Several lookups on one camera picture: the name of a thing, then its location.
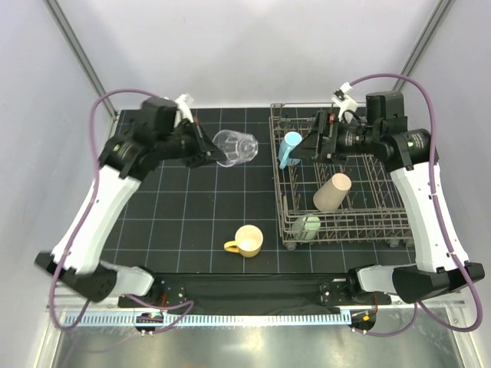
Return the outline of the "pale green cup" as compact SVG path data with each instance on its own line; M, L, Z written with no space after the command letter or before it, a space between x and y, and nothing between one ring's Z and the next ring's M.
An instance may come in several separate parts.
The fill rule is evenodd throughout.
M315 240L321 227L321 220L315 215L297 218L291 227L292 237L297 241L311 242Z

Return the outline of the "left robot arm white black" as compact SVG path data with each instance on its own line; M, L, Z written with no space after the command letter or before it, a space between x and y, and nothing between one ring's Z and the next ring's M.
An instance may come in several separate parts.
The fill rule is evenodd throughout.
M64 237L36 265L92 302L133 294L146 307L161 301L161 286L151 271L101 260L118 216L142 181L162 161L180 159L192 169L225 160L189 108L192 99L149 97L130 129L112 136L96 155L93 184Z

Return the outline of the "clear glass tumbler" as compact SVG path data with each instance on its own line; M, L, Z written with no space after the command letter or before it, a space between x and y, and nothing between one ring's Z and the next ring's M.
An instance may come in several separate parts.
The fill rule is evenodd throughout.
M225 158L218 164L226 168L248 163L259 152L259 142L252 134L235 130L220 130L213 137L213 144L224 153Z

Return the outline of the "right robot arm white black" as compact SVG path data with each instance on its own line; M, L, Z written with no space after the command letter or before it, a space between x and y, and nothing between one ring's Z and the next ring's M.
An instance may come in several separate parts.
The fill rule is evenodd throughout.
M347 298L363 304L373 292L386 292L414 303L484 279L483 265L468 259L453 227L440 186L440 167L430 158L430 133L407 127L403 94L368 94L363 120L351 123L344 112L337 117L318 112L309 134L292 150L292 158L344 163L350 154L372 155L402 199L416 252L414 265L351 269Z

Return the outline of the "light blue mug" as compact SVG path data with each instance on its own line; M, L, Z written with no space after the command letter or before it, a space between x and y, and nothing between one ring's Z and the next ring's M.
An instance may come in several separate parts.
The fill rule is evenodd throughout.
M285 169L287 166L296 166L300 163L300 159L291 158L292 150L302 141L300 133L291 131L285 134L283 141L280 144L278 152L279 168Z

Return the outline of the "beige paper cup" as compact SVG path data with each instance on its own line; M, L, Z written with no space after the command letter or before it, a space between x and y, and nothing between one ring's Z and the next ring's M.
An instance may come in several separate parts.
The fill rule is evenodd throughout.
M335 173L313 196L320 212L334 212L351 189L351 179L344 173Z

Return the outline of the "yellow mug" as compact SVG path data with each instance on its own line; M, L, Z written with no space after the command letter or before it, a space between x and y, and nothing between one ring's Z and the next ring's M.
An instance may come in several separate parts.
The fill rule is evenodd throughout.
M245 258L255 257L262 248L262 231L254 225L244 225L240 227L232 241L224 244L223 248L227 252L237 253Z

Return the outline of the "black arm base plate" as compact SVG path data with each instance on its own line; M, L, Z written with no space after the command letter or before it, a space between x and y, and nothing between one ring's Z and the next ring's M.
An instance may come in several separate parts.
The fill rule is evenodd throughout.
M356 291L347 274L156 274L156 284L139 299L152 307L193 301L191 314L293 316L334 314L343 307L371 309L390 297Z

